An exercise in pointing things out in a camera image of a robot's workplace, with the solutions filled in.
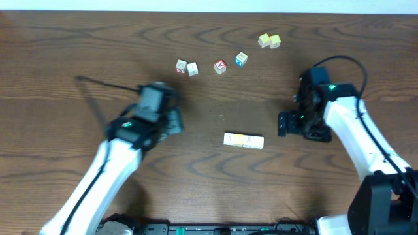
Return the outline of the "soccer ball wooden block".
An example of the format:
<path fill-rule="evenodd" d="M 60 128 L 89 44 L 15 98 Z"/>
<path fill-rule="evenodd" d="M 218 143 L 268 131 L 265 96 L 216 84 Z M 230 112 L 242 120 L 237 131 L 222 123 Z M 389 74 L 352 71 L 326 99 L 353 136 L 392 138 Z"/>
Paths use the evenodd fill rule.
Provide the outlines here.
<path fill-rule="evenodd" d="M 235 137 L 234 133 L 224 133 L 223 144 L 228 145 L 228 146 L 233 146 L 234 145 L 234 137 Z"/>

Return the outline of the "yellow number wooden block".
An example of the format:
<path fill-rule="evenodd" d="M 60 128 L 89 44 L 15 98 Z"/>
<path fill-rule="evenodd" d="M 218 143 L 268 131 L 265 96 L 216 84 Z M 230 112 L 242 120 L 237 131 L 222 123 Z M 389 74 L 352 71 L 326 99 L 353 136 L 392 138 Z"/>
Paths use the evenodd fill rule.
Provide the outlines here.
<path fill-rule="evenodd" d="M 243 134 L 234 134 L 233 146 L 242 147 L 244 145 L 245 136 Z"/>

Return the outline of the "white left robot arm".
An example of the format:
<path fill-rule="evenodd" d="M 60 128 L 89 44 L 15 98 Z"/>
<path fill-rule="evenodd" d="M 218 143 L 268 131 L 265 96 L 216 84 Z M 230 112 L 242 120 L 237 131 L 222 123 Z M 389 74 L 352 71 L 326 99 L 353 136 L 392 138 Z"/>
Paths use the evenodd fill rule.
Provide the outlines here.
<path fill-rule="evenodd" d="M 136 117 L 115 119 L 81 182 L 39 233 L 95 234 L 117 192 L 139 168 L 143 155 L 167 136 L 184 130 L 177 107 L 161 117 L 162 126 Z"/>

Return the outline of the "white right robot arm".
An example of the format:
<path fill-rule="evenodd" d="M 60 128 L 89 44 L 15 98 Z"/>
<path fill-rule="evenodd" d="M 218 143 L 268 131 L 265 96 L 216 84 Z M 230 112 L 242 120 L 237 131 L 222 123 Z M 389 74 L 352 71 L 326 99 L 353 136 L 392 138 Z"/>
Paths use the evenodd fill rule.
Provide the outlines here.
<path fill-rule="evenodd" d="M 416 234 L 417 171 L 386 141 L 352 84 L 300 87 L 298 110 L 280 112 L 278 134 L 330 142 L 336 134 L 359 187 L 347 212 L 317 220 L 318 234 Z"/>

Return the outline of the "plain wooden block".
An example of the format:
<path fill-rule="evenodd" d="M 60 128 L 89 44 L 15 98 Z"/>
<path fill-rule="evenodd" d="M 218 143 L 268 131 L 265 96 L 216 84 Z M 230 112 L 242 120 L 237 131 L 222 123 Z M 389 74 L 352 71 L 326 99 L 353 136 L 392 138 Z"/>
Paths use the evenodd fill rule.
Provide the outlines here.
<path fill-rule="evenodd" d="M 254 148 L 263 149 L 264 147 L 264 137 L 263 136 L 253 136 L 252 145 Z"/>

